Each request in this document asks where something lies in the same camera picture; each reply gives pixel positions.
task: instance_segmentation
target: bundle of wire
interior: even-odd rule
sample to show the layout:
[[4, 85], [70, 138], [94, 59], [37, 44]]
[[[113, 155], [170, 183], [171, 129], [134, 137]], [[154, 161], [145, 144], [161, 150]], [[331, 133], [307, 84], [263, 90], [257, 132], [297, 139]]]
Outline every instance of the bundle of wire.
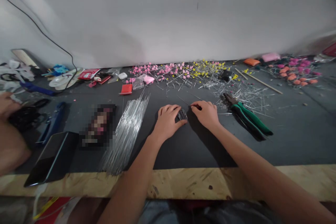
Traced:
[[101, 170], [106, 171], [107, 174], [119, 175], [126, 168], [138, 137], [149, 97], [150, 94], [144, 98], [141, 94], [138, 99], [127, 102], [115, 130], [114, 146], [106, 150], [102, 157]]

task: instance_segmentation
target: wooden table edge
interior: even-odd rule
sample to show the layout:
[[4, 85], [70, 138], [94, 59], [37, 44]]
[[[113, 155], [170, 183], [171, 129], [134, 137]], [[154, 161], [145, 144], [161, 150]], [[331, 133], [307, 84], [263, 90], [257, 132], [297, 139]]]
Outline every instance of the wooden table edge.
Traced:
[[[336, 202], [336, 164], [277, 166], [320, 201]], [[28, 175], [0, 177], [0, 195], [35, 196], [37, 187], [24, 188]], [[42, 196], [110, 197], [118, 176], [106, 173], [69, 173], [49, 183]], [[147, 197], [192, 200], [261, 200], [239, 168], [154, 170]]]

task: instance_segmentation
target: electrical cord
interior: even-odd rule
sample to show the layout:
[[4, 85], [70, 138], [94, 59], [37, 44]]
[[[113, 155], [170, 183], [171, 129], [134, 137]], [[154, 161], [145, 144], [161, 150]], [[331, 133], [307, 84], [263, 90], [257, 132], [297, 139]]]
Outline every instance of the electrical cord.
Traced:
[[38, 28], [38, 30], [47, 38], [49, 39], [52, 43], [54, 43], [56, 46], [58, 46], [59, 48], [61, 48], [64, 52], [66, 52], [67, 54], [70, 55], [71, 57], [71, 63], [73, 65], [73, 67], [76, 69], [76, 72], [73, 74], [73, 76], [70, 78], [70, 80], [68, 81], [68, 83], [66, 84], [65, 88], [63, 90], [61, 90], [60, 92], [56, 92], [56, 93], [62, 93], [64, 92], [65, 89], [67, 89], [68, 85], [70, 84], [70, 81], [73, 79], [73, 77], [76, 75], [77, 73], [77, 67], [74, 64], [74, 57], [71, 55], [71, 53], [69, 53], [67, 50], [65, 50], [63, 47], [61, 47], [59, 44], [57, 44], [55, 41], [53, 41], [51, 38], [49, 38], [41, 29], [40, 27], [37, 25], [37, 23], [22, 9], [20, 9], [18, 6], [16, 6], [14, 3], [12, 3], [10, 0], [7, 0], [9, 3], [11, 3], [15, 8], [17, 8], [19, 11], [21, 11], [23, 14], [25, 14]]

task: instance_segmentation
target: hand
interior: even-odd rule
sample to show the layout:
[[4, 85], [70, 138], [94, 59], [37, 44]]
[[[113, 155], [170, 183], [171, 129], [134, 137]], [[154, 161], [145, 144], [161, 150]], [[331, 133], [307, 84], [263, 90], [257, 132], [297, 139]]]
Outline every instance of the hand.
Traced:
[[15, 111], [21, 108], [21, 105], [11, 99], [13, 93], [4, 92], [0, 94], [0, 121], [5, 121]]
[[175, 117], [179, 113], [181, 107], [179, 105], [166, 105], [159, 109], [158, 118], [151, 136], [154, 141], [163, 144], [168, 138], [186, 124], [187, 120], [180, 120], [175, 123]]
[[217, 106], [209, 101], [195, 101], [191, 104], [191, 110], [197, 116], [200, 123], [210, 130], [211, 127], [220, 125], [217, 115]]

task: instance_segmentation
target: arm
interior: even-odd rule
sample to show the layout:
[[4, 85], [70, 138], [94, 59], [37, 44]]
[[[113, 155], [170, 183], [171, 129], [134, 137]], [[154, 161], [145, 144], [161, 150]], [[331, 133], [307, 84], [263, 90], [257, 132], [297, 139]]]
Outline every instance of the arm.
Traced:
[[148, 136], [140, 153], [128, 171], [118, 181], [115, 193], [102, 213], [98, 224], [136, 223], [150, 186], [156, 156], [161, 145], [187, 120], [175, 123], [175, 117], [181, 107], [167, 105], [159, 109], [155, 128]]
[[23, 164], [31, 154], [22, 135], [7, 121], [21, 107], [11, 95], [9, 92], [0, 95], [0, 176]]
[[336, 223], [336, 217], [312, 195], [227, 131], [211, 102], [191, 105], [199, 121], [214, 134], [266, 203], [287, 223]]

